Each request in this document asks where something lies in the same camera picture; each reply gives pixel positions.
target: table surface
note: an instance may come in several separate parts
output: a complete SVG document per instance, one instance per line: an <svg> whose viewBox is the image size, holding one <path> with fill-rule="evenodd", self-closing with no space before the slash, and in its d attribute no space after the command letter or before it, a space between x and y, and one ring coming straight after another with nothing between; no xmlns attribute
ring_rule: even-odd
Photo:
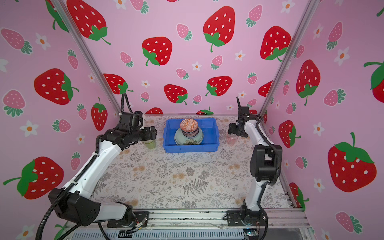
<svg viewBox="0 0 384 240"><path fill-rule="evenodd" d="M217 152L166 153L163 132L168 119L215 118L220 145ZM98 182L91 200L125 202L135 209L239 208L248 195L252 176L249 138L227 144L228 125L237 116L146 116L155 126L156 148L139 142L121 152ZM267 189L264 208L288 208L280 181Z"/></svg>

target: red strawberry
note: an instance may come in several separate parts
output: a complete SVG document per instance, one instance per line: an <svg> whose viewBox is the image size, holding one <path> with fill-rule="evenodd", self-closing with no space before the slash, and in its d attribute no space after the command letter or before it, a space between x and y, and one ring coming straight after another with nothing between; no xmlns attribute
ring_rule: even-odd
<svg viewBox="0 0 384 240"><path fill-rule="evenodd" d="M72 170L76 170L80 165L80 154L78 152L75 152L71 159L71 168Z"/></svg>
<svg viewBox="0 0 384 240"><path fill-rule="evenodd" d="M101 131L104 128L105 122L107 121L108 112L105 106L101 104L100 98L99 102L95 103L91 109L91 117L96 130Z"/></svg>
<svg viewBox="0 0 384 240"><path fill-rule="evenodd" d="M21 177L9 179L3 185L20 179L17 191L26 199L36 199L57 187L63 177L64 171L57 163L47 157L38 157L23 168Z"/></svg>
<svg viewBox="0 0 384 240"><path fill-rule="evenodd" d="M185 104L187 105L187 102L185 100L188 97L188 92L185 88L172 84L167 84L164 86L164 93L166 94L168 100L172 103L185 102Z"/></svg>
<svg viewBox="0 0 384 240"><path fill-rule="evenodd" d="M287 80L285 80L285 82L284 82L284 87L283 87L283 95L285 96L285 95L287 95L287 93L288 93L288 90L289 90L289 81L288 81L288 79Z"/></svg>
<svg viewBox="0 0 384 240"><path fill-rule="evenodd" d="M0 32L12 48L20 50L22 53L28 55L32 53L32 46L28 41L24 41L24 38L20 33L7 28L1 28Z"/></svg>
<svg viewBox="0 0 384 240"><path fill-rule="evenodd" d="M35 91L43 98L59 105L68 104L73 97L71 80L60 69L52 68L35 79Z"/></svg>
<svg viewBox="0 0 384 240"><path fill-rule="evenodd" d="M226 93L229 87L232 85L232 78L228 76L214 77L207 82L207 94L211 93L213 96L221 96Z"/></svg>
<svg viewBox="0 0 384 240"><path fill-rule="evenodd" d="M376 177L376 167L368 153L353 145L341 142L328 152L328 165L333 183L344 192L353 192L368 185Z"/></svg>
<svg viewBox="0 0 384 240"><path fill-rule="evenodd" d="M273 26L264 35L260 56L262 59L273 60L283 55L291 42L291 35L279 26Z"/></svg>
<svg viewBox="0 0 384 240"><path fill-rule="evenodd" d="M81 117L82 120L87 119L87 109L84 108L84 105L79 103L79 105L77 105L77 111L79 111L79 117Z"/></svg>
<svg viewBox="0 0 384 240"><path fill-rule="evenodd" d="M249 84L255 84L256 81L257 81L257 77L256 77L256 74L255 73L250 73L248 75L248 80Z"/></svg>
<svg viewBox="0 0 384 240"><path fill-rule="evenodd" d="M343 23L338 22L333 27L332 31L329 33L328 42L327 42L328 51L331 51L337 45L337 40L341 38L342 34L343 34Z"/></svg>
<svg viewBox="0 0 384 240"><path fill-rule="evenodd" d="M384 103L384 62L368 62L364 64L364 67L369 65L380 65L371 76L371 89L373 96Z"/></svg>
<svg viewBox="0 0 384 240"><path fill-rule="evenodd" d="M128 90L127 82L124 80L124 78L120 77L119 75L107 73L103 73L103 75L114 94L119 95L125 93L126 91L133 92L133 90Z"/></svg>
<svg viewBox="0 0 384 240"><path fill-rule="evenodd" d="M107 36L107 23L96 9L82 0L67 0L67 8L81 35L95 41Z"/></svg>
<svg viewBox="0 0 384 240"><path fill-rule="evenodd" d="M301 66L296 82L296 92L301 98L306 98L304 106L307 105L308 96L314 94L320 83L320 71L312 60L306 60Z"/></svg>
<svg viewBox="0 0 384 240"><path fill-rule="evenodd" d="M271 85L272 85L272 82L273 81L270 81L264 85L262 85L260 88L259 88L259 95L263 96L263 97L266 97L266 95L268 94L269 92L269 89L271 88Z"/></svg>
<svg viewBox="0 0 384 240"><path fill-rule="evenodd" d="M229 6L224 6L217 10L204 23L203 32L205 40L213 45L220 47L228 43L235 31L235 11Z"/></svg>
<svg viewBox="0 0 384 240"><path fill-rule="evenodd" d="M9 90L3 97L4 111L11 117L20 116L25 108L25 101L22 94L17 90Z"/></svg>
<svg viewBox="0 0 384 240"><path fill-rule="evenodd" d="M362 233L362 225L354 216L349 216L346 212L338 212L335 214L336 221L347 231L357 234Z"/></svg>
<svg viewBox="0 0 384 240"><path fill-rule="evenodd" d="M163 114L160 108L151 108L145 114Z"/></svg>
<svg viewBox="0 0 384 240"><path fill-rule="evenodd" d="M291 120L287 120L280 124L278 131L283 144L287 148L290 148L295 144L296 138L301 138L301 136L296 137L296 128Z"/></svg>
<svg viewBox="0 0 384 240"><path fill-rule="evenodd" d="M146 66L148 66L148 61L154 65L165 65L172 53L172 43L164 36L145 39L142 48L144 56L148 58Z"/></svg>
<svg viewBox="0 0 384 240"><path fill-rule="evenodd" d="M77 67L79 65L79 61L77 60L76 54L74 53L74 51L72 49L68 50L68 61L69 61L70 65L73 67L73 69L77 69Z"/></svg>

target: strawberry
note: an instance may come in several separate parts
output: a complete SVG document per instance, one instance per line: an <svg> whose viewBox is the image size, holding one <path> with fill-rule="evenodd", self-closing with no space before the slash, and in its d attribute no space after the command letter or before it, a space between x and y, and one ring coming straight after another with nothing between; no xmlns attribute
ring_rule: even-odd
<svg viewBox="0 0 384 240"><path fill-rule="evenodd" d="M103 73L103 75L114 94L119 95L125 93L126 91L133 92L133 90L128 90L127 82L124 80L124 78L120 77L119 75L107 73Z"/></svg>
<svg viewBox="0 0 384 240"><path fill-rule="evenodd" d="M296 158L296 166L298 166L300 169L307 168L308 162L305 157L298 157Z"/></svg>
<svg viewBox="0 0 384 240"><path fill-rule="evenodd" d="M80 154L78 152L75 152L73 155L72 155L72 159L71 159L71 168L72 170L76 170L80 165Z"/></svg>
<svg viewBox="0 0 384 240"><path fill-rule="evenodd" d="M364 64L364 67L369 65L380 65L371 76L371 89L373 96L384 103L384 62L368 62Z"/></svg>
<svg viewBox="0 0 384 240"><path fill-rule="evenodd" d="M20 179L17 191L26 199L36 199L58 186L63 177L64 171L57 163L47 157L38 157L23 168L21 177L9 179L3 185Z"/></svg>
<svg viewBox="0 0 384 240"><path fill-rule="evenodd" d="M12 48L20 50L22 53L28 55L32 53L32 46L28 41L24 41L24 38L20 33L7 28L1 28L0 32Z"/></svg>
<svg viewBox="0 0 384 240"><path fill-rule="evenodd" d="M296 127L291 120L287 120L280 124L279 136L287 148L290 148L295 144L296 138L301 138L301 136L296 137Z"/></svg>
<svg viewBox="0 0 384 240"><path fill-rule="evenodd" d="M327 42L328 51L331 51L337 45L337 40L341 38L342 34L343 34L343 23L338 22L333 27L332 31L329 33L328 42Z"/></svg>
<svg viewBox="0 0 384 240"><path fill-rule="evenodd" d="M337 91L333 89L324 97L324 104L333 107L336 103L340 104L344 101L345 95L346 93L343 89L338 89Z"/></svg>
<svg viewBox="0 0 384 240"><path fill-rule="evenodd" d="M4 111L11 117L20 116L25 108L25 101L22 94L17 90L9 90L3 97Z"/></svg>
<svg viewBox="0 0 384 240"><path fill-rule="evenodd" d="M176 74L179 78L182 78L184 80L189 78L187 71L181 68L176 69Z"/></svg>
<svg viewBox="0 0 384 240"><path fill-rule="evenodd" d="M263 97L266 97L268 92L269 92L269 89L271 88L271 85L272 85L272 82L273 81L270 81L264 85L262 85L260 88L259 88L259 95L263 96Z"/></svg>
<svg viewBox="0 0 384 240"><path fill-rule="evenodd" d="M253 9L251 9L248 13L248 18L247 18L247 26L248 27L253 27L256 25L256 22L260 20L262 16L262 11L263 11L263 5L259 4Z"/></svg>
<svg viewBox="0 0 384 240"><path fill-rule="evenodd" d="M229 6L224 6L217 10L204 23L203 32L205 40L213 45L220 47L228 43L235 31L235 11Z"/></svg>
<svg viewBox="0 0 384 240"><path fill-rule="evenodd" d="M43 98L59 105L68 104L73 97L71 80L60 69L52 68L35 79L35 91Z"/></svg>
<svg viewBox="0 0 384 240"><path fill-rule="evenodd" d="M354 216L349 216L346 212L338 212L335 214L336 221L347 231L357 234L362 233L362 225Z"/></svg>
<svg viewBox="0 0 384 240"><path fill-rule="evenodd" d="M257 81L257 76L256 76L256 73L250 73L248 75L248 80L249 84L255 84L256 81Z"/></svg>
<svg viewBox="0 0 384 240"><path fill-rule="evenodd" d="M296 185L296 183L291 182L289 184L289 187L291 189L291 192L293 194L293 198L295 199L295 202L297 203L297 207L302 207L303 211L305 211L305 203L308 202L310 199L307 198L304 200L303 193L301 192L300 188Z"/></svg>
<svg viewBox="0 0 384 240"><path fill-rule="evenodd" d="M77 111L79 111L79 117L82 120L87 119L87 109L84 108L84 105L79 103L79 105L77 105Z"/></svg>
<svg viewBox="0 0 384 240"><path fill-rule="evenodd" d="M147 92L143 92L141 95L141 100L147 102L149 100L149 94Z"/></svg>
<svg viewBox="0 0 384 240"><path fill-rule="evenodd" d="M285 112L291 115L295 110L296 110L296 103L290 103L288 104L288 107L285 110Z"/></svg>
<svg viewBox="0 0 384 240"><path fill-rule="evenodd" d="M145 114L163 114L160 108L151 108Z"/></svg>
<svg viewBox="0 0 384 240"><path fill-rule="evenodd" d="M149 12L149 6L146 1L143 0L130 0L133 8L136 11L140 11L142 14L147 14Z"/></svg>
<svg viewBox="0 0 384 240"><path fill-rule="evenodd" d="M291 42L291 35L279 26L273 26L264 35L260 56L265 60L273 60L283 55Z"/></svg>
<svg viewBox="0 0 384 240"><path fill-rule="evenodd" d="M201 102L201 96L200 95L196 95L193 98L193 104L198 105L200 102Z"/></svg>
<svg viewBox="0 0 384 240"><path fill-rule="evenodd" d="M184 38L184 40L189 41L192 39L192 32L189 30L187 25L178 24L176 26L176 30L179 37Z"/></svg>
<svg viewBox="0 0 384 240"><path fill-rule="evenodd" d="M103 104L101 104L100 97L99 102L95 103L91 109L91 117L96 130L101 131L104 128L105 122L107 121L108 112Z"/></svg>
<svg viewBox="0 0 384 240"><path fill-rule="evenodd" d="M73 69L77 69L77 67L79 65L79 61L77 60L76 54L74 53L74 51L72 49L68 50L68 61L69 61L70 65L73 67Z"/></svg>
<svg viewBox="0 0 384 240"><path fill-rule="evenodd" d="M333 183L344 192L353 192L371 183L376 177L376 167L368 153L353 145L341 142L328 152L328 165Z"/></svg>
<svg viewBox="0 0 384 240"><path fill-rule="evenodd" d="M306 60L301 66L296 82L296 92L301 98L306 98L304 106L307 105L308 96L314 94L320 83L320 71L312 60Z"/></svg>
<svg viewBox="0 0 384 240"><path fill-rule="evenodd" d="M213 96L221 96L226 93L229 87L232 85L232 78L228 76L214 77L207 82L207 94L211 93Z"/></svg>
<svg viewBox="0 0 384 240"><path fill-rule="evenodd" d="M185 104L187 105L187 102L185 100L188 97L188 92L185 88L172 84L167 84L164 86L164 93L166 94L168 100L172 103L185 102Z"/></svg>
<svg viewBox="0 0 384 240"><path fill-rule="evenodd" d="M164 36L145 39L142 48L144 56L148 58L146 66L148 66L148 61L154 65L165 65L172 53L172 43Z"/></svg>
<svg viewBox="0 0 384 240"><path fill-rule="evenodd" d="M107 23L96 9L82 0L67 0L67 8L81 35L95 41L107 36Z"/></svg>
<svg viewBox="0 0 384 240"><path fill-rule="evenodd" d="M288 90L289 90L289 81L288 81L288 79L287 80L285 80L285 82L284 82L284 87L283 87L283 95L285 96L285 95L287 95L287 93L288 93Z"/></svg>
<svg viewBox="0 0 384 240"><path fill-rule="evenodd" d="M133 61L132 58L126 54L125 52L120 52L120 59L123 63L125 63L126 66L128 67L133 67Z"/></svg>

